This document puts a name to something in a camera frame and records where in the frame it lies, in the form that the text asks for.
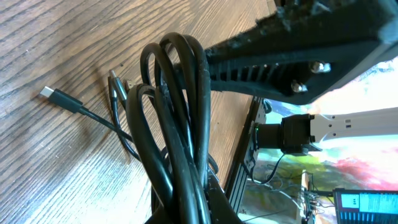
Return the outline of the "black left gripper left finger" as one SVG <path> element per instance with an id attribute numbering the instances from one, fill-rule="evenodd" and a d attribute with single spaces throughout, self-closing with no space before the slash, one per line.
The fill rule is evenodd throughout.
<path id="1" fill-rule="evenodd" d="M 242 224 L 243 222 L 239 219 L 229 200 L 223 193 L 216 177 L 214 175 L 208 176 L 208 190 L 206 192 L 208 199 L 208 205 L 210 208 L 211 223 L 217 224 Z M 171 219 L 168 218 L 164 209 L 159 205 L 159 200 L 155 194 L 155 191 L 151 190 L 151 209 L 152 216 L 146 221 L 146 224 L 156 223 L 172 223 Z"/>

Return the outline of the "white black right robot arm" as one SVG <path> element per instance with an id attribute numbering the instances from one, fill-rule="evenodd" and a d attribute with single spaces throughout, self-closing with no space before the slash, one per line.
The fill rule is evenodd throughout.
<path id="1" fill-rule="evenodd" d="M 306 156 L 322 151 L 321 143 L 337 139 L 365 140 L 397 135 L 397 108 L 350 114 L 295 114 L 279 124 L 254 126 L 255 150 L 279 149 L 283 154 Z"/>

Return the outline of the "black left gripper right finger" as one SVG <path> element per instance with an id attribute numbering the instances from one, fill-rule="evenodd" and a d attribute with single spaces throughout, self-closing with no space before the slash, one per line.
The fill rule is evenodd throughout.
<path id="1" fill-rule="evenodd" d="M 397 1 L 288 1 L 206 49 L 211 87 L 305 105 L 397 55 Z"/>

